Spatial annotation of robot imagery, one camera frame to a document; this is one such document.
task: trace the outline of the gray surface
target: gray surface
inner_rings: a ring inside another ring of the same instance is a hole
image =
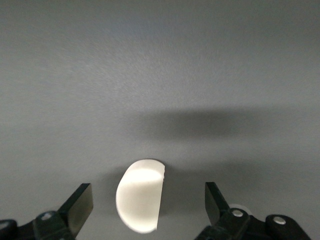
[[[1,1],[0,218],[26,223],[91,182],[78,239],[192,240],[204,182],[320,239],[319,1]],[[166,165],[158,230],[115,192]]]

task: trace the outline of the screw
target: screw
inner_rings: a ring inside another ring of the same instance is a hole
[[[277,224],[280,224],[280,225],[285,225],[286,224],[286,220],[284,220],[282,217],[280,216],[275,216],[273,218],[273,221],[275,221]]]
[[[3,223],[0,223],[0,230],[1,229],[5,229],[6,227],[8,227],[8,225],[9,225],[9,222],[3,222]]]
[[[233,210],[233,211],[232,211],[232,214],[233,214],[235,217],[238,217],[238,218],[241,218],[241,217],[244,215],[244,213],[243,213],[242,211],[238,210],[238,209]]]
[[[45,221],[45,220],[48,220],[48,219],[51,218],[51,217],[52,217],[51,213],[46,212],[46,213],[41,217],[41,220],[42,220],[42,221]]]

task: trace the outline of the white half-disc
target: white half-disc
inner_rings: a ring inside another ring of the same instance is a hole
[[[165,165],[153,159],[139,160],[124,173],[116,190],[116,209],[135,232],[157,229]]]

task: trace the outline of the curved edge of white object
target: curved edge of white object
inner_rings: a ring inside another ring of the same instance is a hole
[[[133,231],[157,229],[165,165],[153,159],[134,162],[124,173],[115,195],[121,220]]]

